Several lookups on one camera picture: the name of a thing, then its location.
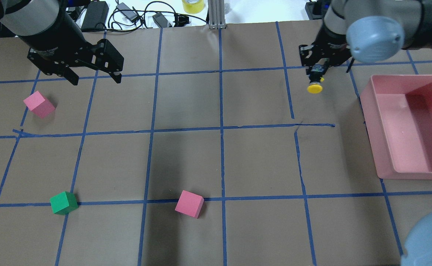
plastic bin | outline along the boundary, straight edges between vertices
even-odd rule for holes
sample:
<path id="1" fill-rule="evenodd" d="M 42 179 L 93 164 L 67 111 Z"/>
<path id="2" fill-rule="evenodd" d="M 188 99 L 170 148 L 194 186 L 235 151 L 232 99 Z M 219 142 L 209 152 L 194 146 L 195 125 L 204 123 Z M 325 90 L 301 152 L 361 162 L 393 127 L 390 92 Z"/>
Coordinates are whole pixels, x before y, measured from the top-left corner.
<path id="1" fill-rule="evenodd" d="M 374 75 L 361 102 L 378 177 L 432 180 L 432 75 Z"/>

power adapter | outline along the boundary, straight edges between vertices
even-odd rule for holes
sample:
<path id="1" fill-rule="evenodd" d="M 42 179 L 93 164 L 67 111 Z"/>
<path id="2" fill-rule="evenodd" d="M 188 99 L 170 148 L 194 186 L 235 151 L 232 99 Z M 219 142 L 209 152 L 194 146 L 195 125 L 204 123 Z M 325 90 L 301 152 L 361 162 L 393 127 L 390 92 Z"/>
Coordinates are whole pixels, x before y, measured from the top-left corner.
<path id="1" fill-rule="evenodd" d="M 152 18 L 154 19 L 154 22 L 160 27 L 160 28 L 169 28 L 172 27 L 170 22 L 168 22 L 167 18 L 164 16 L 164 14 L 158 12 L 157 14 L 153 15 Z"/>
<path id="2" fill-rule="evenodd" d="M 140 16 L 134 11 L 130 11 L 130 8 L 124 3 L 120 3 L 116 8 L 132 23 L 136 22 L 140 18 Z"/>
<path id="3" fill-rule="evenodd" d="M 105 1 L 93 1 L 88 5 L 81 29 L 104 29 L 109 7 Z"/>

yellow tape roll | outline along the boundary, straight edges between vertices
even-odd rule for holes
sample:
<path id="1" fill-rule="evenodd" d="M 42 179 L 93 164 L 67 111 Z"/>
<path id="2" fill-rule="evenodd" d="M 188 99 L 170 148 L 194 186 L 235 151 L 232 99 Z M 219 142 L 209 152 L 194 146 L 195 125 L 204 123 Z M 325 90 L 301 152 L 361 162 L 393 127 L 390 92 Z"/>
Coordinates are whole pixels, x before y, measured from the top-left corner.
<path id="1" fill-rule="evenodd" d="M 189 14 L 196 14 L 203 10 L 205 3 L 203 0 L 182 0 L 185 12 Z"/>

